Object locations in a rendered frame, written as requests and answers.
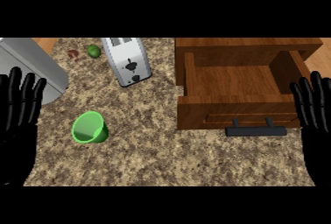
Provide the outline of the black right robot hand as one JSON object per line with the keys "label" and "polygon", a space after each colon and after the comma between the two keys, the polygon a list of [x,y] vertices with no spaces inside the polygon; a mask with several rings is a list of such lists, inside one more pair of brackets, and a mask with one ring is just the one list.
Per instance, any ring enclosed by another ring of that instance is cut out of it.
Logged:
{"label": "black right robot hand", "polygon": [[331,79],[313,71],[290,84],[302,126],[305,166],[316,186],[331,186]]}

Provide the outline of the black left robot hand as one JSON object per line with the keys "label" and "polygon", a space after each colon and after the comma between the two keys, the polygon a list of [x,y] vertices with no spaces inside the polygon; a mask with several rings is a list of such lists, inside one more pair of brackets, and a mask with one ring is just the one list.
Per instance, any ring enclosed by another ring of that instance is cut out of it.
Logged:
{"label": "black left robot hand", "polygon": [[22,187],[37,157],[37,119],[47,79],[0,74],[0,187]]}

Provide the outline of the green cup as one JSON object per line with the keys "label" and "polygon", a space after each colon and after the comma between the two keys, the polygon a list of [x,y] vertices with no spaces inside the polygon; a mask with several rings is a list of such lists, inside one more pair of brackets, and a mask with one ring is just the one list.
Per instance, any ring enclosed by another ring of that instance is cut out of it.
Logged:
{"label": "green cup", "polygon": [[73,138],[80,144],[102,143],[110,137],[110,129],[99,112],[87,111],[74,121]]}

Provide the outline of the wooden drawer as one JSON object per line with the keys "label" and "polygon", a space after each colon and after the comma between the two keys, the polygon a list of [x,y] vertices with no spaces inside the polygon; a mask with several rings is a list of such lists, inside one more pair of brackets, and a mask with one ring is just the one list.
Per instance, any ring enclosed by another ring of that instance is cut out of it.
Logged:
{"label": "wooden drawer", "polygon": [[194,53],[185,54],[183,96],[178,104],[180,130],[300,126],[290,84],[309,76],[297,51],[281,51],[259,66],[201,66]]}

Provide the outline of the green lime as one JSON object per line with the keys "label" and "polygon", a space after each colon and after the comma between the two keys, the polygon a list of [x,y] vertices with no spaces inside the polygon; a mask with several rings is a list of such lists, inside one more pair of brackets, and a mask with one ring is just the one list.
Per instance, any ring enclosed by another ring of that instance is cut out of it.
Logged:
{"label": "green lime", "polygon": [[87,46],[87,55],[96,59],[101,56],[101,49],[96,45]]}

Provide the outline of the silver toaster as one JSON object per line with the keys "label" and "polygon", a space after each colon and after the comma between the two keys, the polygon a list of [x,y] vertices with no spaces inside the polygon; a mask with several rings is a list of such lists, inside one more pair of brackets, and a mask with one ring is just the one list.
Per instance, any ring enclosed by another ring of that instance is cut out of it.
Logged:
{"label": "silver toaster", "polygon": [[123,88],[152,76],[148,54],[141,38],[102,38],[108,63]]}

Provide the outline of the wooden cabinet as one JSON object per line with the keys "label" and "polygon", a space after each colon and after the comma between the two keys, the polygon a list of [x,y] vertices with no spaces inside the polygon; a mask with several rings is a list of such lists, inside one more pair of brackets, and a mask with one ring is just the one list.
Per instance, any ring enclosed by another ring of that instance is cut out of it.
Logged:
{"label": "wooden cabinet", "polygon": [[176,85],[183,85],[185,54],[200,67],[263,66],[281,51],[296,51],[306,60],[322,46],[321,38],[176,38]]}

